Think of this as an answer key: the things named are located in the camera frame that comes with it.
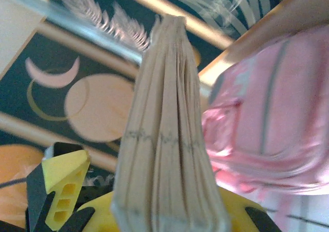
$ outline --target pink bag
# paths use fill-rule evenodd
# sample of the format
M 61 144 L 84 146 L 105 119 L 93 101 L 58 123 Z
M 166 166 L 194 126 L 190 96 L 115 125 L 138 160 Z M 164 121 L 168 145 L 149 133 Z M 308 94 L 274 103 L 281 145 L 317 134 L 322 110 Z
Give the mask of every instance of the pink bag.
M 329 194 L 329 26 L 272 41 L 216 81 L 203 114 L 217 183 Z

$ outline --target orange circle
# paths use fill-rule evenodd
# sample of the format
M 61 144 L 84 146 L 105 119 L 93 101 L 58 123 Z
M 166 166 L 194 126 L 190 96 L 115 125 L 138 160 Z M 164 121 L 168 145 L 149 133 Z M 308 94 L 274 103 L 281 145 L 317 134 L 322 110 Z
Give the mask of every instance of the orange circle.
M 43 153 L 31 146 L 0 146 L 0 183 L 25 178 L 42 158 Z M 0 189 L 0 220 L 25 228 L 26 208 L 26 183 Z
M 200 54 L 199 50 L 197 50 L 196 47 L 192 46 L 192 48 L 193 48 L 193 52 L 194 52 L 196 66 L 199 66 L 201 63 L 201 54 Z

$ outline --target pink fabric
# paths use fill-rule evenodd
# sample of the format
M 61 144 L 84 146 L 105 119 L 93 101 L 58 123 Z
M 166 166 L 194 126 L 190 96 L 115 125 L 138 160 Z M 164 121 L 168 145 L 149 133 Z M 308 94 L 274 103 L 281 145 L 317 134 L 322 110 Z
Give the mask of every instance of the pink fabric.
M 291 210 L 292 198 L 288 195 L 282 196 L 282 199 L 279 203 L 279 210 L 277 211 L 274 220 L 277 226 L 282 231 L 287 231 L 287 219 L 286 216 L 289 214 Z
M 226 70 L 203 130 L 220 186 L 329 194 L 329 26 L 279 38 Z

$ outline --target yellow plastic part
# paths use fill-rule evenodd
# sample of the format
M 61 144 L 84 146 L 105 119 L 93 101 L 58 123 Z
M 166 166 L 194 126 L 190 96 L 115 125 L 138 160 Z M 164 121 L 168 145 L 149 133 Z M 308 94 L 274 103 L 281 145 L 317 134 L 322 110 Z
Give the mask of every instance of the yellow plastic part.
M 261 211 L 264 209 L 259 204 L 221 187 L 220 193 L 231 218 L 232 232 L 259 232 L 245 208 L 253 207 Z
M 113 192 L 83 204 L 78 210 L 86 207 L 95 209 L 95 213 L 82 232 L 120 232 L 113 214 L 110 211 Z
M 42 162 L 46 192 L 56 192 L 45 221 L 51 230 L 59 230 L 71 216 L 89 164 L 90 158 L 86 150 Z
M 247 212 L 246 207 L 264 209 L 257 203 L 224 188 L 219 188 L 225 207 L 231 217 L 232 232 L 259 232 Z M 119 227 L 110 211 L 113 192 L 82 205 L 78 210 L 93 207 L 96 211 L 82 232 L 119 232 Z

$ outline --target leaf pattern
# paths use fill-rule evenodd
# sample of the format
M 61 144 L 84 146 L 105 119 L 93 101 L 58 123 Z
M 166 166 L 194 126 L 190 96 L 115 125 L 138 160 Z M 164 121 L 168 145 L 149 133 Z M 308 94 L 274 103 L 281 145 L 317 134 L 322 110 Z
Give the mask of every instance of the leaf pattern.
M 114 36 L 119 41 L 144 51 L 150 39 L 143 25 L 130 18 L 118 3 L 113 4 L 114 15 L 110 19 L 94 0 L 61 0 L 74 15 L 90 21 L 95 27 Z
M 232 35 L 243 35 L 271 10 L 270 0 L 178 0 L 194 10 L 208 25 Z
M 100 186 L 109 185 L 109 182 L 114 178 L 113 174 L 109 174 L 105 179 L 98 175 L 97 177 L 86 177 L 82 186 L 96 186 L 96 181 L 99 182 Z

